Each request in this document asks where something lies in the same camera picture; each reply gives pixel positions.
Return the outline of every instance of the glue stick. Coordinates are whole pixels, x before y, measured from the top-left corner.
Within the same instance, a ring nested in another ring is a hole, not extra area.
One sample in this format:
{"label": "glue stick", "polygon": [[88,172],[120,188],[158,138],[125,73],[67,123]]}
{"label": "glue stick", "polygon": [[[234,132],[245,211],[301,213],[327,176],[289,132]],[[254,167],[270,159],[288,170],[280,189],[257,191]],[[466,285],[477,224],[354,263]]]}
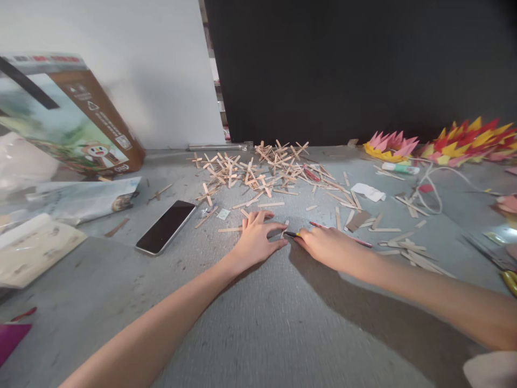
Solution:
{"label": "glue stick", "polygon": [[382,164],[383,170],[388,171],[396,171],[396,172],[404,172],[405,174],[413,174],[416,175],[420,172],[419,167],[411,167],[411,166],[405,166],[395,163],[383,163]]}

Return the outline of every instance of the black phone screen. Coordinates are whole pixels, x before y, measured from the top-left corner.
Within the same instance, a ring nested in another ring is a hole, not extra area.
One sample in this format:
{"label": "black phone screen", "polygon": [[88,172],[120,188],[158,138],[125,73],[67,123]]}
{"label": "black phone screen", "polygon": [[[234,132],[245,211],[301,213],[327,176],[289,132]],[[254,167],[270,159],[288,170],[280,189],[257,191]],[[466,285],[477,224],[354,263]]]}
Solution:
{"label": "black phone screen", "polygon": [[169,242],[172,235],[181,227],[194,208],[195,205],[188,202],[174,202],[165,214],[136,243],[136,246],[150,253],[157,254]]}

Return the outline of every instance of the newspaper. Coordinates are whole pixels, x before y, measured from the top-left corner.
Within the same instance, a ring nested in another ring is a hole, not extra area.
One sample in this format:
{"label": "newspaper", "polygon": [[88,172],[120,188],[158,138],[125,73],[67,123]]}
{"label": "newspaper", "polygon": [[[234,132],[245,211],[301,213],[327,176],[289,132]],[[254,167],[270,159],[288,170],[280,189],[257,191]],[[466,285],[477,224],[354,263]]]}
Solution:
{"label": "newspaper", "polygon": [[29,205],[25,209],[0,213],[8,214],[0,220],[0,234],[41,213],[53,220],[76,226],[132,207],[131,199],[141,177],[113,182],[44,182],[36,185],[36,192],[26,194]]}

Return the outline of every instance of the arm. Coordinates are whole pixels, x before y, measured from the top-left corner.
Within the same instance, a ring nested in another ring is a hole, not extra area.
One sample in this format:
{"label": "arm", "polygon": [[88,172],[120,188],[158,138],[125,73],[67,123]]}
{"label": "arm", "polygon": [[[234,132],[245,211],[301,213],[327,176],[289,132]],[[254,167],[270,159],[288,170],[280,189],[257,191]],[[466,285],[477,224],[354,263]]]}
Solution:
{"label": "arm", "polygon": [[127,326],[82,364],[61,387],[147,387],[203,311],[240,273],[287,244],[269,242],[268,232],[285,230],[264,224],[271,212],[252,212],[242,222],[242,236],[224,258]]}
{"label": "arm", "polygon": [[511,297],[398,264],[335,228],[302,229],[300,235],[296,241],[323,264],[426,307],[489,349],[517,350],[517,302]]}

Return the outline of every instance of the cardboard box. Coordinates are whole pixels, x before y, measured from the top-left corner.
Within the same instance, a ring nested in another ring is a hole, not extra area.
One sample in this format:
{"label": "cardboard box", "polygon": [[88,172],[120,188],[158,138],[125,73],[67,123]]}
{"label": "cardboard box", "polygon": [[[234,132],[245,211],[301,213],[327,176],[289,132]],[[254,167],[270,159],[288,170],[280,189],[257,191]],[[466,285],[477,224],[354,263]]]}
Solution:
{"label": "cardboard box", "polygon": [[0,124],[84,175],[138,171],[145,156],[76,54],[1,55]]}

